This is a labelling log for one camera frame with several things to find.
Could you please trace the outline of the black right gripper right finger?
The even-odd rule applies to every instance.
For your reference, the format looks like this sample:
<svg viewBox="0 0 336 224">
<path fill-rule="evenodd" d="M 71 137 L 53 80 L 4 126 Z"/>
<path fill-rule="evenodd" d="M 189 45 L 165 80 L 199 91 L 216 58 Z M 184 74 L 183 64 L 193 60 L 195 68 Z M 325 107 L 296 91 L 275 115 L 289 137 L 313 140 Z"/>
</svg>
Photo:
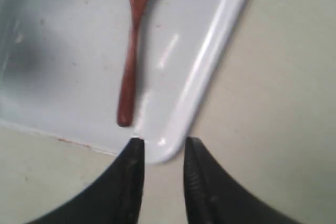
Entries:
<svg viewBox="0 0 336 224">
<path fill-rule="evenodd" d="M 298 223 L 235 181 L 196 137 L 185 140 L 183 189 L 188 223 Z"/>
</svg>

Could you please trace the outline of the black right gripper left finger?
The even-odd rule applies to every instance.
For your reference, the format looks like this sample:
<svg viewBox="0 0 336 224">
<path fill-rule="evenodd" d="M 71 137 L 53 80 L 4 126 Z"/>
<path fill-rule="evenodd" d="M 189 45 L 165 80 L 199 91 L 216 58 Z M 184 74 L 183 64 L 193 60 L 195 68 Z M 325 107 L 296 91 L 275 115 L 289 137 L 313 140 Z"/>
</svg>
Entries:
<svg viewBox="0 0 336 224">
<path fill-rule="evenodd" d="M 85 190 L 32 223 L 137 223 L 144 186 L 144 141 L 131 138 Z"/>
</svg>

